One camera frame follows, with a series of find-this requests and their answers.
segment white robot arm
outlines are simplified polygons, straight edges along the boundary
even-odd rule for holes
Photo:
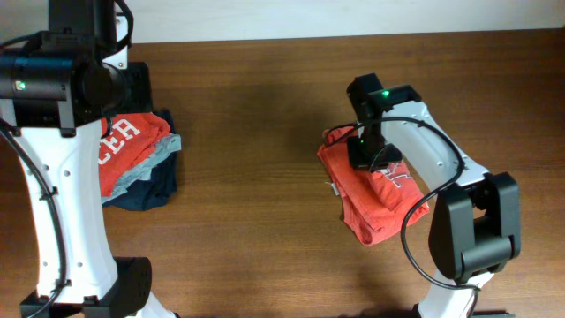
[[[412,87],[383,89],[376,75],[368,74],[355,78],[347,92],[358,117],[352,131],[361,128],[347,140],[351,166],[375,171],[404,155],[438,194],[428,240],[438,267],[435,278],[418,266],[408,249],[405,232],[411,213],[401,230],[412,265],[433,283],[415,316],[468,317],[476,291],[520,253],[516,182],[508,173],[493,176],[470,159],[435,123]],[[485,216],[473,219],[474,207],[485,210]]]
[[[127,62],[132,25],[124,0],[52,0],[49,31],[0,46],[0,129],[20,156],[40,255],[22,317],[177,316],[151,292],[149,259],[112,257],[104,229],[101,120],[152,110],[147,66]]]

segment green led light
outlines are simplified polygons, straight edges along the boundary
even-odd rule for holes
[[[16,90],[26,90],[26,82],[16,80]]]

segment navy blue cloth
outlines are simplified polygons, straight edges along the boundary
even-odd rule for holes
[[[154,114],[166,120],[169,123],[170,132],[175,133],[170,111],[155,111]],[[151,170],[150,180],[135,181],[127,188],[127,193],[107,201],[103,206],[115,206],[130,211],[147,211],[166,205],[169,203],[170,196],[177,190],[176,163],[177,153],[171,153],[167,159]]]

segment wooden table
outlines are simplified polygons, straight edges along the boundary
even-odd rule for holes
[[[104,211],[112,252],[148,256],[154,293],[183,317],[336,317],[419,302],[429,284],[398,235],[361,246],[316,156],[325,128],[354,119],[345,88],[377,72],[386,86],[412,84],[461,148],[520,185],[522,254],[478,308],[563,317],[564,38],[546,30],[136,45],[132,60],[149,64],[154,106],[172,111],[184,149],[169,206]],[[19,163],[5,142],[0,151],[0,316],[15,317],[36,284],[37,247]],[[409,240],[433,272],[430,220],[410,227]]]

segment red t-shirt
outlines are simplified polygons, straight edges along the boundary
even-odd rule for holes
[[[328,141],[337,140],[349,129],[334,130]],[[391,163],[386,170],[373,173],[353,170],[346,140],[330,148],[321,146],[318,157],[340,193],[344,222],[364,245],[379,243],[399,232],[404,217],[423,196],[404,162]],[[427,204],[420,207],[408,225],[428,211]]]
[[[123,114],[113,119],[112,134],[100,140],[100,191],[110,197],[114,184],[155,151],[155,143],[170,134],[167,122],[153,113]],[[102,131],[108,124],[102,120]]]

